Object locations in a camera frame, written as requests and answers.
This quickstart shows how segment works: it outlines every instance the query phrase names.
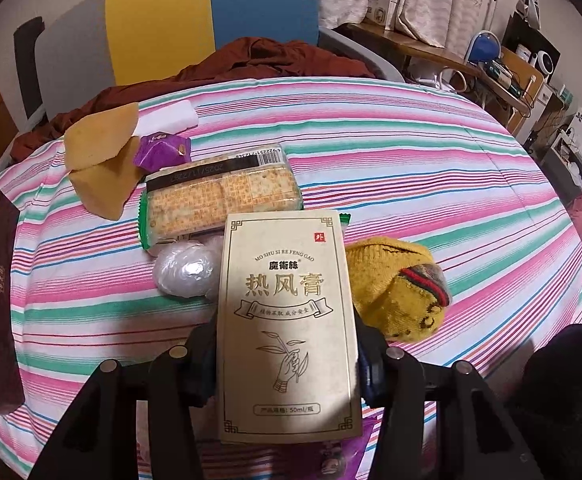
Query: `hand illustration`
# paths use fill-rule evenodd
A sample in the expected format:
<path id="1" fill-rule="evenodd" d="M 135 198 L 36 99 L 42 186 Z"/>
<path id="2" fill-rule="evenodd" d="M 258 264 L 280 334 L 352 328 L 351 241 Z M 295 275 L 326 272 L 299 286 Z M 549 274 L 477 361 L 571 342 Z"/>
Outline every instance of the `hand illustration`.
<path id="1" fill-rule="evenodd" d="M 302 345 L 306 341 L 300 341 L 299 339 L 292 339 L 286 343 L 276 332 L 265 332 L 267 337 L 271 339 L 276 339 L 279 345 L 274 346 L 260 346 L 256 350 L 262 350 L 269 354 L 283 354 L 282 363 L 280 364 L 280 370 L 277 372 L 276 382 L 273 384 L 273 389 L 279 391 L 281 394 L 287 392 L 287 383 L 289 379 L 295 377 L 295 382 L 298 382 L 300 376 L 306 372 L 306 368 L 309 365 L 309 352 L 305 354 L 305 358 L 300 362 L 300 350 L 289 350 L 290 346 Z"/>
<path id="2" fill-rule="evenodd" d="M 281 394 L 287 392 L 287 383 L 297 375 L 300 366 L 300 351 L 298 349 L 290 351 L 282 359 L 280 363 L 280 370 L 277 373 L 276 383 L 273 385 L 274 389 Z"/>

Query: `white box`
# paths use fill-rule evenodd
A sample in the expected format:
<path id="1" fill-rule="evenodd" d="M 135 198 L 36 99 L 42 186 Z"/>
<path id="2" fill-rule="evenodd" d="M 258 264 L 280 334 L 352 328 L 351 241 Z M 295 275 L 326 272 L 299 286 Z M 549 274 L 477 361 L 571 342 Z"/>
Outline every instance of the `white box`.
<path id="1" fill-rule="evenodd" d="M 393 30 L 397 7 L 398 0 L 369 0 L 366 19 L 377 25 L 383 25 L 385 30 Z"/>

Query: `black clamp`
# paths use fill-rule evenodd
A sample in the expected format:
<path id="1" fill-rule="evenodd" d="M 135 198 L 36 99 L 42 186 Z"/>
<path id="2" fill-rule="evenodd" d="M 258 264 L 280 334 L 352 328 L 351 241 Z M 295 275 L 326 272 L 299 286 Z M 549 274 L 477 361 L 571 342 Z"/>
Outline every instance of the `black clamp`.
<path id="1" fill-rule="evenodd" d="M 214 318 L 184 346 L 150 363 L 107 360 L 66 410 L 29 480 L 137 480 L 136 401 L 149 400 L 154 480 L 203 480 L 189 407 L 215 393 Z M 359 384 L 372 408 L 385 409 L 370 480 L 423 478 L 424 403 L 436 401 L 440 480 L 542 480 L 504 407 L 473 366 L 422 364 L 356 314 Z"/>

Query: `barcode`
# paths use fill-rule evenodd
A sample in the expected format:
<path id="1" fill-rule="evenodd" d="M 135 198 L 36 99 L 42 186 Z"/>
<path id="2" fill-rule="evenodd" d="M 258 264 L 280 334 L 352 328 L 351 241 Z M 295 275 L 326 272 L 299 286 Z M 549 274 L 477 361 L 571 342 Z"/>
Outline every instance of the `barcode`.
<path id="1" fill-rule="evenodd" d="M 279 164 L 282 162 L 282 154 L 279 150 L 272 150 L 270 152 L 258 152 L 258 164 Z"/>

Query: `brown blanket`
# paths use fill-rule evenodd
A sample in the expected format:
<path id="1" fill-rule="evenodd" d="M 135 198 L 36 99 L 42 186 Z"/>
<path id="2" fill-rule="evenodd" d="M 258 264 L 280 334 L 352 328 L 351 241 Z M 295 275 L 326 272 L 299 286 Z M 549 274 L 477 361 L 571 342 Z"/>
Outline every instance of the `brown blanket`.
<path id="1" fill-rule="evenodd" d="M 240 38 L 175 76 L 103 90 L 83 107 L 58 114 L 44 126 L 15 139 L 11 156 L 16 162 L 24 160 L 43 144 L 61 137 L 69 126 L 95 112 L 212 83 L 284 76 L 374 77 L 363 62 L 336 56 L 303 41 L 278 43 L 267 38 Z"/>

